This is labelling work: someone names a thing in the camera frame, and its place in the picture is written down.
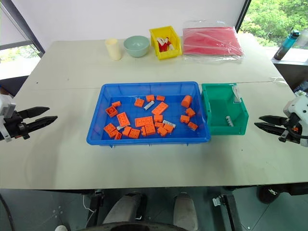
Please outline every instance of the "table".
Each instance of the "table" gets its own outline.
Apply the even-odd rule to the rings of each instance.
[[[29,140],[0,143],[0,188],[96,189],[307,181],[306,149],[281,143],[277,136],[253,124],[259,116],[282,116],[283,107],[294,95],[287,85],[271,82],[269,77],[280,74],[253,38],[243,36],[241,42],[246,59],[241,64],[219,65],[185,63],[181,57],[160,63],[151,54],[140,59],[125,54],[121,61],[112,63],[101,41],[54,43],[15,100],[17,110],[48,106],[51,109],[45,115],[57,115],[58,119],[30,134]],[[188,146],[111,149],[86,143],[104,83],[185,80],[199,84],[238,82],[250,116],[246,134],[213,136],[208,143]]]

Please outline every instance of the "clear plastic bag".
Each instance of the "clear plastic bag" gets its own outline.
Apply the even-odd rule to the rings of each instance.
[[[244,52],[233,26],[221,21],[188,21],[183,26],[184,59],[195,62],[241,61]]]

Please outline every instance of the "water bottle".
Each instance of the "water bottle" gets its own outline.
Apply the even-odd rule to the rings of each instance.
[[[286,40],[283,42],[281,47],[279,47],[278,51],[274,55],[274,58],[277,60],[281,60],[285,54],[288,52],[288,50],[293,46],[293,44],[296,42],[298,36],[300,35],[300,32],[298,30],[293,30]]]

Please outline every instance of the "floor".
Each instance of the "floor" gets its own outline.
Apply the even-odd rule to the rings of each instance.
[[[220,193],[233,193],[243,231],[306,231],[308,230],[308,195],[290,196],[282,193],[270,205],[258,201],[256,188],[233,192],[221,187],[147,188],[104,190],[105,201],[99,214],[103,221],[113,204],[128,192],[139,191],[148,196],[146,219],[172,223],[174,197],[187,192],[195,202],[200,231],[229,231],[228,214],[224,206],[213,207],[212,198]],[[1,189],[17,231],[53,231],[64,224],[69,230],[83,229],[88,212],[82,205],[82,195],[64,192]],[[85,197],[89,206],[90,199]],[[0,231],[10,231],[8,219],[0,205]]]

